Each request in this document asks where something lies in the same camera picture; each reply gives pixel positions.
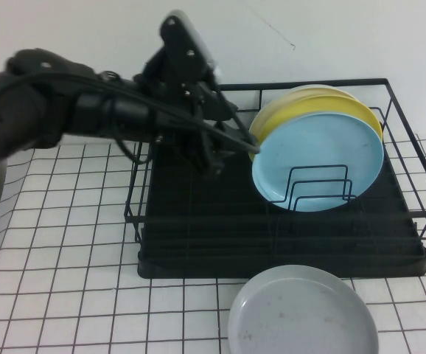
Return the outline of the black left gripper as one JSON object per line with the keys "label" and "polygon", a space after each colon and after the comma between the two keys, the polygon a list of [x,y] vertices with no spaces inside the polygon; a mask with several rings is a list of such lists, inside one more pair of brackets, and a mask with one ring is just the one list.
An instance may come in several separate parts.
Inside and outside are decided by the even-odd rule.
{"label": "black left gripper", "polygon": [[172,143],[184,159],[208,178],[220,175],[224,163],[207,132],[200,127],[203,119],[230,120],[237,111],[218,84],[205,83],[210,77],[205,62],[196,68],[185,58],[171,57],[165,47],[135,76],[141,93],[166,106],[156,118],[165,141]]}

